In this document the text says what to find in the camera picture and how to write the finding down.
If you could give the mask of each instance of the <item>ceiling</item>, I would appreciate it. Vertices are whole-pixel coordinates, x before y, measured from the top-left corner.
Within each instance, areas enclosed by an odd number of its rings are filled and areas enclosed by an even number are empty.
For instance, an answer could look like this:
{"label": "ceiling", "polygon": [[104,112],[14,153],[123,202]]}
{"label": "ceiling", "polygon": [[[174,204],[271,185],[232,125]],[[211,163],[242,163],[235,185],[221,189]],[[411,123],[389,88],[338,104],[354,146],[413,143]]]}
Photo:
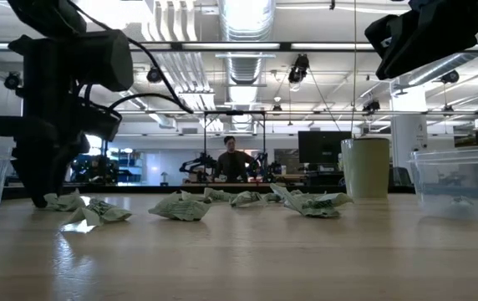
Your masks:
{"label": "ceiling", "polygon": [[[101,3],[99,0],[79,0],[78,4]],[[364,30],[379,18],[390,12],[401,12],[408,9],[405,2],[391,2],[388,0],[358,1],[358,12],[353,11],[354,2],[337,1],[334,11],[328,9],[329,1],[303,1],[303,0],[277,0],[276,17],[272,28],[272,40],[278,42],[330,42],[330,43],[353,43],[354,41],[366,42]],[[196,34],[200,41],[221,41],[217,1],[196,1]],[[145,41],[140,32],[140,23],[134,18],[124,29],[131,38]],[[89,30],[99,30],[93,24]],[[18,38],[21,34],[27,34],[33,38],[39,38],[40,34],[21,23],[14,15],[8,4],[0,1],[0,42],[9,42]],[[265,59],[262,68],[263,87],[257,94],[256,108],[270,110],[274,105],[274,98],[281,97],[281,105],[284,110],[322,110],[326,108],[323,97],[331,110],[351,110],[350,104],[364,92],[380,84],[375,98],[380,101],[383,110],[389,109],[389,83],[379,82],[374,72],[380,63],[380,57],[375,53],[310,53],[308,58],[313,74],[309,74],[302,82],[298,92],[289,92],[287,71],[297,57],[297,53],[274,53],[275,58]],[[148,69],[150,63],[143,53],[132,53],[135,70]],[[216,58],[216,53],[202,53],[202,61],[206,76],[211,88],[215,93],[215,104],[223,105],[227,97],[226,68],[223,59]],[[21,70],[22,58],[13,53],[0,52],[0,75],[8,71]],[[478,74],[478,59],[469,62],[457,69],[460,81],[464,81]],[[134,89],[138,92],[161,92],[167,93],[163,84],[149,84],[145,80],[145,73],[137,76]],[[472,95],[478,95],[478,79],[467,84],[441,93],[443,85],[437,83],[426,84],[427,106],[436,109],[457,99]],[[106,89],[94,89],[93,101],[101,104],[111,104],[119,98],[118,94],[111,93]],[[178,110],[175,105],[158,99],[145,99],[149,107],[156,110]],[[357,110],[361,110],[360,104],[364,99],[357,100]],[[125,104],[120,110],[134,110],[135,107]],[[478,100],[455,108],[456,110],[478,110]],[[287,119],[289,116],[272,116],[272,119]],[[310,118],[306,115],[294,115],[294,120]],[[441,120],[442,117],[429,117],[431,120]],[[475,117],[468,115],[461,120],[468,122]],[[125,116],[126,121],[151,122],[145,115]]]}

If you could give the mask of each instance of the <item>person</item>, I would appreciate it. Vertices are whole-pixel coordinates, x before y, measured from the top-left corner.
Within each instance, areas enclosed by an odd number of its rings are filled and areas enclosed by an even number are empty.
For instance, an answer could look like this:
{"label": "person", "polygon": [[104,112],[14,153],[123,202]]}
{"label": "person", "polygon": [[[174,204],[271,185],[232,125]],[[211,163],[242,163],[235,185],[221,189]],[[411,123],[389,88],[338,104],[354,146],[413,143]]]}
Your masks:
{"label": "person", "polygon": [[219,156],[216,161],[216,170],[213,181],[222,174],[226,176],[226,183],[237,183],[240,176],[242,181],[247,182],[246,163],[251,164],[254,158],[243,151],[236,150],[236,138],[227,136],[224,138],[226,152]]}

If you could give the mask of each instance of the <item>table surface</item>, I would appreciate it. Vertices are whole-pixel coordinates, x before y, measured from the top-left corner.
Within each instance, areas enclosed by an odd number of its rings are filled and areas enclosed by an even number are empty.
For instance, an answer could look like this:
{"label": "table surface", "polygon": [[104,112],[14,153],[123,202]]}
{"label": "table surface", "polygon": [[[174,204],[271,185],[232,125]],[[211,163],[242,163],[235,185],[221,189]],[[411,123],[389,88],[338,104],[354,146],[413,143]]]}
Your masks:
{"label": "table surface", "polygon": [[415,196],[301,217],[216,204],[201,222],[148,214],[163,196],[108,196],[128,222],[0,207],[2,300],[478,300],[478,222],[423,217]]}

